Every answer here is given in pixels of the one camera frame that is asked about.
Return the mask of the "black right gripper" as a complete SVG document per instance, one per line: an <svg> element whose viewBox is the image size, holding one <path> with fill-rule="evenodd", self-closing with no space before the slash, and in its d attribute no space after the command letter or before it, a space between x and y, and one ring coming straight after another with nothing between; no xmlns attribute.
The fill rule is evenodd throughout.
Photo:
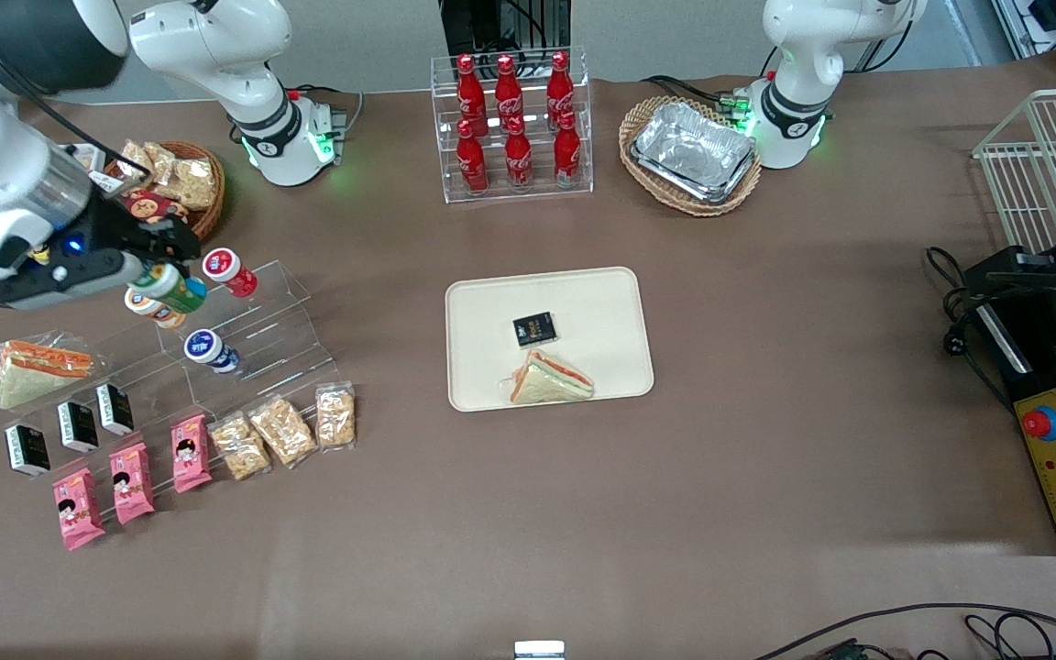
<svg viewBox="0 0 1056 660"><path fill-rule="evenodd" d="M202 257L202 244L184 221L142 223L121 203L99 196L49 238L51 266L120 266L126 254L147 266L187 269Z"/></svg>

